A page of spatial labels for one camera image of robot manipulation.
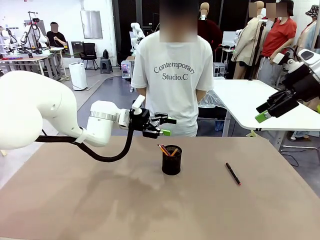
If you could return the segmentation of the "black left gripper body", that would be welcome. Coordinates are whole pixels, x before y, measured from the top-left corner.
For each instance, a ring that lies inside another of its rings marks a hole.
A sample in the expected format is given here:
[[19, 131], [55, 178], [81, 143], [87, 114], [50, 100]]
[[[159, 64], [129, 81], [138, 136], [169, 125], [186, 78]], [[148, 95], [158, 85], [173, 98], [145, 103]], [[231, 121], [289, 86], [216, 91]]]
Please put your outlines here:
[[136, 110], [131, 109], [129, 113], [129, 127], [134, 131], [146, 131], [150, 123], [150, 111], [141, 108], [141, 113], [135, 114]]

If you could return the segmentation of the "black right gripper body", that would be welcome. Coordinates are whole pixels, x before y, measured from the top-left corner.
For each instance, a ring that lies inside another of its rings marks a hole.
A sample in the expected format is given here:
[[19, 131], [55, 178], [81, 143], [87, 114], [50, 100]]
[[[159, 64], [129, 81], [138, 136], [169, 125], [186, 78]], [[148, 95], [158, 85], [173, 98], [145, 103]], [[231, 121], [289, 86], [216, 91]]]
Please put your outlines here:
[[309, 100], [307, 96], [308, 87], [305, 78], [310, 74], [310, 69], [305, 64], [302, 64], [298, 69], [291, 73], [287, 73], [282, 81], [285, 89], [290, 91], [293, 98], [299, 101], [306, 102]]

